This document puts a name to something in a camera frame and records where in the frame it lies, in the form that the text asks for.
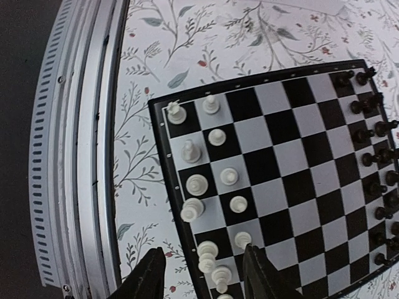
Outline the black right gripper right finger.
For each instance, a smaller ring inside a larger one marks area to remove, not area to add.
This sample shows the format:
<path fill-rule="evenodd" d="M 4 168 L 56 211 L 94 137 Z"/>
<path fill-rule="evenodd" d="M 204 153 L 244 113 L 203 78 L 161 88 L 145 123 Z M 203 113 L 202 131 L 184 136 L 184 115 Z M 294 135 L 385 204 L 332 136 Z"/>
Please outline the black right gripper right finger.
<path fill-rule="evenodd" d="M 247 244 L 243 257 L 246 298 L 294 299 L 304 296 L 292 287 L 267 258 L 265 250 Z"/>

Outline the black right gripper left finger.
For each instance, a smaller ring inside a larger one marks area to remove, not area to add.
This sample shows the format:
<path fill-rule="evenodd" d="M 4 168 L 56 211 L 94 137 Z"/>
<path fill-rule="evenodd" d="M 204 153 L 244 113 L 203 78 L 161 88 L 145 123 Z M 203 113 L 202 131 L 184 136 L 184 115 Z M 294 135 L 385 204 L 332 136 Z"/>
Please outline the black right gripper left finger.
<path fill-rule="evenodd" d="M 166 258 L 161 247 L 151 248 L 109 299 L 162 299 Z"/>

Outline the white chess knight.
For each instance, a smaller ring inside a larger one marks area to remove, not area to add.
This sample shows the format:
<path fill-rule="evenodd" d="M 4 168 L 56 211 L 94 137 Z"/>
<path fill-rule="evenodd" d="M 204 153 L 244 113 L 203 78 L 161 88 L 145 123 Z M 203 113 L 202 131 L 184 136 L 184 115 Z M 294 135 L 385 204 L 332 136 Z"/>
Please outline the white chess knight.
<path fill-rule="evenodd" d="M 233 299 L 233 297 L 231 295 L 225 293 L 225 294 L 218 296 L 217 299 Z"/>
<path fill-rule="evenodd" d="M 186 140 L 181 149 L 181 157 L 187 163 L 195 163 L 201 157 L 201 149 L 196 146 L 193 140 Z"/>

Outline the white chess piece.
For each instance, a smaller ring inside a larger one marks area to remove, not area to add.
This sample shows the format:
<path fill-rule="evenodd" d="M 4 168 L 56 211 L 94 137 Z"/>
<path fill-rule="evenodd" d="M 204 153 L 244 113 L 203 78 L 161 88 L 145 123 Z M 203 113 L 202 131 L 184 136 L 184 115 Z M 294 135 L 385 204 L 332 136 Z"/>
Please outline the white chess piece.
<path fill-rule="evenodd" d="M 213 129 L 209 132 L 208 141 L 213 146 L 221 146 L 226 141 L 226 134 L 219 128 Z"/>
<path fill-rule="evenodd" d="M 183 203 L 180 217 L 184 222 L 193 222 L 204 212 L 204 204 L 197 198 L 189 198 Z"/>
<path fill-rule="evenodd" d="M 203 241 L 198 245 L 198 268 L 201 272 L 211 273 L 214 270 L 218 252 L 218 246 L 210 240 Z"/>

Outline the black white chessboard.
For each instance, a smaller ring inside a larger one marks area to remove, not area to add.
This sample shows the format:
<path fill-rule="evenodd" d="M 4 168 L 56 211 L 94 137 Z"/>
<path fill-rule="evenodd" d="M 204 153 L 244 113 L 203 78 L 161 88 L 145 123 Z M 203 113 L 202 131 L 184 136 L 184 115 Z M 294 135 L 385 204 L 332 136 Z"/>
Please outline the black white chessboard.
<path fill-rule="evenodd" d="M 398 222 L 377 220 L 375 209 L 385 207 L 383 197 L 398 195 L 398 183 L 388 186 L 385 174 L 398 172 L 398 159 L 366 167 L 362 155 L 374 148 L 396 149 L 391 131 L 356 143 L 358 129 L 373 130 L 388 121 L 383 105 L 370 113 L 354 114 L 352 101 L 378 93 L 373 77 L 364 86 L 355 76 L 368 69 L 365 61 L 308 65 L 241 77 L 159 97 L 148 103 L 160 165 L 185 255 L 195 295 L 217 298 L 220 293 L 208 273 L 198 268 L 197 248 L 206 240 L 218 246 L 217 266 L 232 271 L 227 293 L 244 297 L 244 250 L 234 237 L 248 232 L 252 243 L 265 250 L 273 266 L 306 298 L 338 298 L 398 264 L 398 236 L 390 232 Z M 335 84 L 338 73 L 353 70 L 346 87 Z M 220 108 L 209 115 L 203 101 L 214 95 Z M 168 121 L 166 107 L 178 101 L 186 110 L 180 125 Z M 208 141 L 219 128 L 226 134 L 221 146 Z M 181 157 L 186 140 L 201 149 L 195 163 Z M 224 185 L 220 173 L 235 168 L 239 180 Z M 193 196 L 186 181 L 193 174 L 208 180 L 208 190 Z M 379 182 L 388 190 L 381 196 L 367 194 L 367 185 Z M 235 213 L 234 196 L 248 201 Z M 180 217 L 183 203 L 197 198 L 203 214 L 193 222 Z M 377 246 L 373 236 L 383 233 L 395 244 Z M 382 253 L 390 266 L 376 265 Z"/>

